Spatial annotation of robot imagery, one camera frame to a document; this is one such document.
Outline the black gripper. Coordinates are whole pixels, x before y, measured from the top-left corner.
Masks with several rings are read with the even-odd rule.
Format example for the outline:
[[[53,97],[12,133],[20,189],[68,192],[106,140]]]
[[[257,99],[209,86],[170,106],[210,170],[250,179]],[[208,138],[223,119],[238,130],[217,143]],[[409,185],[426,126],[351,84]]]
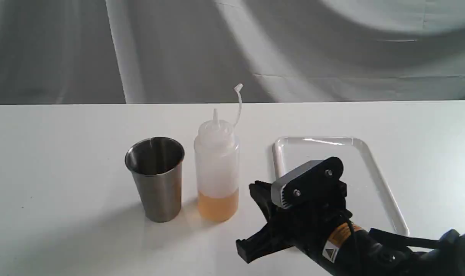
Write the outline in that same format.
[[[246,263],[292,247],[315,260],[355,260],[355,229],[346,197],[323,206],[307,202],[283,209],[280,187],[255,181],[249,192],[266,221],[275,226],[266,224],[248,239],[236,240],[237,253]]]

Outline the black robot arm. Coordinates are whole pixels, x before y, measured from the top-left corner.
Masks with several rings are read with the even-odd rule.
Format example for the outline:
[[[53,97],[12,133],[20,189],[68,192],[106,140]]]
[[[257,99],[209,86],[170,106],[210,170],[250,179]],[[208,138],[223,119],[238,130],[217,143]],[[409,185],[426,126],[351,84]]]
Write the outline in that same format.
[[[366,231],[350,220],[342,181],[309,184],[314,193],[288,209],[271,200],[271,184],[249,185],[266,225],[237,240],[247,263],[291,247],[333,276],[465,276],[465,234],[451,229],[438,240]]]

